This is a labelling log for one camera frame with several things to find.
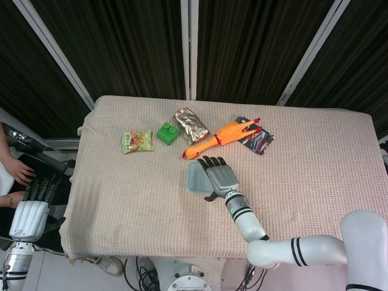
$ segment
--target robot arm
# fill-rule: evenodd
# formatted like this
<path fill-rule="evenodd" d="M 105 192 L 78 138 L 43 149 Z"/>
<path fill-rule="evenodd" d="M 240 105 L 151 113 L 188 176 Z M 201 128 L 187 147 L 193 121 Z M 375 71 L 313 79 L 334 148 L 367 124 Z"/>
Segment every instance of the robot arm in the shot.
<path fill-rule="evenodd" d="M 279 263 L 347 264 L 346 290 L 388 291 L 388 230 L 376 213 L 357 210 L 342 221 L 344 242 L 329 235 L 271 242 L 252 212 L 233 170 L 222 158 L 198 159 L 215 194 L 226 207 L 242 237 L 249 243 L 247 257 L 255 266 L 271 269 Z"/>
<path fill-rule="evenodd" d="M 61 176 L 53 174 L 49 178 L 36 178 L 27 186 L 10 229 L 15 243 L 8 250 L 0 272 L 3 290 L 23 289 L 34 252 L 33 243 L 45 231 L 49 207 L 60 181 Z"/>

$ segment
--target snack bag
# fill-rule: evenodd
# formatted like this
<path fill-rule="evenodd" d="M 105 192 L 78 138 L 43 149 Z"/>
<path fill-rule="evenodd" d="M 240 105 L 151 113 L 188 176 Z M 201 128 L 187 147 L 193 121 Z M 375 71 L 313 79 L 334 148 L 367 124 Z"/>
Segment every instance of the snack bag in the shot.
<path fill-rule="evenodd" d="M 125 153 L 152 151 L 152 130 L 143 132 L 124 132 L 122 151 Z"/>

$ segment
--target person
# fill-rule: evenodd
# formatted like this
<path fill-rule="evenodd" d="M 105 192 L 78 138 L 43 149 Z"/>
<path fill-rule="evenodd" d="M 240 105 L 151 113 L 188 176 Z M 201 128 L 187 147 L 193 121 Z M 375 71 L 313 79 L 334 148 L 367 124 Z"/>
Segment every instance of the person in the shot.
<path fill-rule="evenodd" d="M 11 239 L 9 231 L 18 204 L 23 200 L 25 188 L 35 177 L 51 175 L 55 170 L 46 163 L 28 155 L 21 155 L 18 159 L 12 156 L 9 149 L 4 126 L 0 122 L 0 162 L 5 170 L 15 180 L 8 195 L 0 196 L 0 237 Z M 52 205 L 66 205 L 69 200 L 70 186 L 69 176 L 60 173 L 62 180 L 59 183 Z M 52 216 L 47 217 L 46 223 L 55 222 Z M 64 254 L 61 245 L 59 229 L 51 230 L 34 242 L 37 250 L 47 250 L 60 255 Z M 93 258 L 87 261 L 96 264 L 109 275 L 118 276 L 123 272 L 124 266 L 119 258 Z"/>

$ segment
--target green plastic object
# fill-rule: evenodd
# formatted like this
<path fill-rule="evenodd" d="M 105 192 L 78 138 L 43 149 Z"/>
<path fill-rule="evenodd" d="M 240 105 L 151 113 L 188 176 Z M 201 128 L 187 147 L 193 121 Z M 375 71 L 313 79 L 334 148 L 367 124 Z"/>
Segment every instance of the green plastic object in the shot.
<path fill-rule="evenodd" d="M 169 146 L 179 136 L 179 131 L 168 122 L 165 122 L 158 130 L 157 136 L 162 142 Z"/>

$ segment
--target rubber chicken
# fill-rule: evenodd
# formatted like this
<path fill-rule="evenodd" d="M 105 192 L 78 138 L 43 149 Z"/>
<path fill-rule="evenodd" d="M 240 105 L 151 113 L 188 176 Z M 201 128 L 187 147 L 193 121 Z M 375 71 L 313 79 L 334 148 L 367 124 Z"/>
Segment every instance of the rubber chicken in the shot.
<path fill-rule="evenodd" d="M 210 138 L 208 141 L 193 145 L 189 147 L 187 150 L 185 150 L 182 154 L 182 158 L 188 158 L 188 159 L 194 159 L 201 152 L 208 149 L 209 147 L 215 146 L 217 144 L 225 145 L 232 141 L 237 141 L 239 139 L 245 138 L 248 135 L 251 135 L 252 133 L 261 131 L 262 127 L 259 126 L 257 129 L 244 131 L 247 128 L 251 126 L 253 123 L 259 123 L 260 118 L 256 118 L 252 121 L 248 121 L 245 123 L 238 123 L 237 121 L 231 121 L 230 123 L 226 124 L 225 126 L 221 127 L 216 134 Z"/>

